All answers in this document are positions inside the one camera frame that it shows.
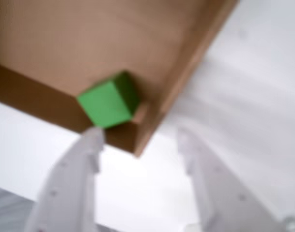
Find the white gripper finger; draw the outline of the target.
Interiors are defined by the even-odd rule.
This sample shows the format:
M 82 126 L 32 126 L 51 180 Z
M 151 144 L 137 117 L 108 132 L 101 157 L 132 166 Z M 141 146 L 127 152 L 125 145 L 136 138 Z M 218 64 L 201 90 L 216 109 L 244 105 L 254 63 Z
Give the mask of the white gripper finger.
M 282 232 L 284 227 L 217 154 L 187 129 L 178 130 L 178 151 L 192 179 L 204 232 Z
M 97 232 L 95 176 L 105 144 L 101 128 L 89 128 L 51 169 L 24 230 Z

